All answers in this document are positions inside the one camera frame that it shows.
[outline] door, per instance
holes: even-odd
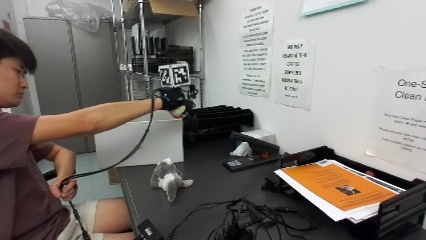
[[[96,33],[56,18],[28,17],[24,24],[38,60],[34,79],[41,114],[61,114],[120,101],[109,23],[100,22]],[[93,137],[74,137],[57,144],[76,153],[96,150]]]
[[[57,19],[24,19],[26,41],[38,61],[34,73],[40,111],[54,115],[80,109],[77,75],[69,23]],[[84,137],[56,142],[76,153],[86,152]]]

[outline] table surface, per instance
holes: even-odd
[[[166,237],[188,213],[201,204],[239,199],[247,200],[267,207],[294,208],[310,214],[317,220],[317,229],[309,232],[290,231],[306,239],[357,239],[349,232],[351,223],[334,222],[325,213],[305,199],[295,199],[286,195],[261,190],[265,176],[278,166],[266,164],[239,172],[229,172],[222,162],[229,159],[229,153],[235,148],[230,139],[212,139],[196,142],[184,150],[185,161],[176,163],[184,173],[184,179],[194,181],[189,188],[177,191],[174,202],[169,202],[162,189],[150,187],[150,175],[156,165],[118,168],[124,197],[129,207],[133,229],[148,218]],[[190,216],[182,224],[174,239],[208,239],[213,229],[223,221],[225,206],[204,210]],[[307,226],[299,218],[286,216],[286,222],[298,227]],[[271,239],[279,239],[275,227],[269,229]],[[282,239],[301,239],[289,236],[281,228]],[[270,239],[263,229],[257,232],[257,239]],[[425,240],[426,230],[421,229],[403,239]]]

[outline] orange flyer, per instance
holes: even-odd
[[[381,203],[397,193],[337,165],[281,169],[309,191],[343,211]]]

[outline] black cable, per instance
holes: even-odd
[[[210,208],[215,208],[215,207],[219,207],[221,205],[226,204],[226,203],[233,203],[235,202],[234,201],[225,201],[225,202],[214,202],[214,203],[204,203],[201,205],[198,205],[186,215],[186,217],[184,218],[184,220],[177,224],[177,226],[173,228],[173,230],[170,231],[168,237],[166,237],[166,240],[172,240],[174,239],[181,227],[182,227],[182,224],[186,222],[186,220],[189,219],[190,215],[194,214],[196,212],[198,211],[202,211],[202,210],[206,210],[206,209],[210,209]]]
[[[81,233],[82,233],[82,239],[84,239],[84,240],[90,240],[90,235],[89,235],[88,231],[85,231],[85,229],[84,229],[84,227],[82,227],[82,223],[81,223],[81,219],[80,219],[80,214],[78,214],[78,212],[77,212],[77,209],[76,209],[72,201],[69,201],[69,206],[70,206],[70,208],[72,208],[72,212],[73,212],[73,214],[74,214],[74,218],[76,218],[76,220],[77,220],[77,222],[78,222],[78,225],[80,225],[80,229],[81,229]]]
[[[259,226],[263,227],[263,229],[265,229],[265,231],[266,231],[266,233],[267,233],[269,239],[271,240],[271,236],[270,236],[270,233],[269,233],[269,231],[267,231],[267,228],[266,228],[262,224],[259,224]]]
[[[86,176],[94,175],[97,173],[101,173],[104,171],[108,171],[109,169],[116,167],[120,163],[122,163],[125,160],[128,160],[133,156],[133,154],[137,152],[140,146],[142,145],[142,143],[145,141],[145,138],[146,138],[146,135],[148,135],[148,132],[149,132],[149,129],[150,129],[152,119],[153,119],[153,115],[154,115],[153,114],[154,113],[154,100],[156,100],[154,94],[157,93],[157,91],[158,90],[154,90],[152,92],[150,116],[149,116],[149,122],[148,122],[148,126],[146,126],[146,129],[145,129],[145,133],[144,133],[144,135],[141,137],[141,140],[138,141],[137,145],[134,146],[133,150],[128,153],[128,155],[116,164],[110,165],[109,167],[106,167],[104,169],[100,169],[97,171],[88,172],[88,173],[74,174],[74,175],[64,178],[62,181],[61,181],[61,184],[60,184],[60,189],[69,183],[69,180],[77,179],[77,178],[81,178],[81,177],[86,177]],[[72,208],[72,212],[73,212],[74,218],[76,218],[76,220],[78,222],[78,225],[80,225],[80,229],[81,229],[81,232],[82,232],[82,239],[84,240],[90,240],[90,236],[89,236],[86,230],[82,227],[80,214],[77,212],[77,209],[74,208],[74,205],[73,205],[72,201],[69,201],[69,205],[70,205],[70,208]]]
[[[221,230],[221,232],[219,232],[219,235],[214,235],[214,239],[222,239],[222,237],[223,237],[223,235],[225,235],[225,230],[226,230],[226,229],[225,229],[225,224],[226,224],[226,219],[227,219],[229,213],[233,214],[233,212],[231,212],[230,209],[227,208],[227,211],[226,211],[226,213],[225,213],[225,217],[223,217],[222,224],[218,225],[218,228],[217,228],[217,230],[218,230],[218,231]]]
[[[283,226],[285,227],[285,231],[286,233],[289,234],[289,236],[293,236],[293,237],[297,237],[297,238],[301,238],[301,239],[306,239],[298,235],[294,235],[289,232],[289,229],[291,230],[295,230],[295,231],[309,231],[309,230],[313,230],[315,227],[317,227],[317,222],[310,218],[310,216],[295,210],[295,209],[289,209],[289,208],[282,208],[282,207],[277,207],[277,208],[269,208],[266,207],[265,205],[263,206],[258,206],[255,205],[253,202],[247,201],[246,200],[246,204],[247,205],[251,205],[251,210],[249,208],[249,212],[254,213],[254,215],[250,215],[251,218],[254,217],[254,219],[259,219],[259,213],[263,215],[263,218],[267,218],[270,221],[269,222],[261,222],[259,225],[262,225],[263,227],[270,227],[273,225],[277,225],[277,230],[278,230],[278,235],[279,235],[279,239],[281,239],[281,231],[279,231],[279,226]],[[309,227],[303,227],[303,228],[298,228],[298,227],[294,227],[291,225],[289,225],[286,222],[285,222],[285,219],[283,217],[281,216],[281,214],[278,213],[278,210],[282,214],[286,214],[286,213],[290,213],[290,214],[294,214],[299,217],[302,217],[303,219],[306,219],[309,221]],[[251,222],[246,223],[246,225],[253,225],[253,222],[255,222],[255,220],[253,220]]]

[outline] man's arm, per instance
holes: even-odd
[[[73,136],[93,135],[118,127],[150,112],[152,99],[101,104],[60,115],[41,116],[37,120],[32,143],[49,142]],[[162,100],[154,99],[154,110]]]
[[[69,149],[54,145],[45,159],[53,162],[57,175],[54,182],[50,184],[50,192],[54,197],[61,198],[65,201],[70,201],[77,193],[77,189],[74,189],[77,181],[76,179],[72,179],[64,189],[60,189],[60,184],[65,177],[74,174],[76,154]]]

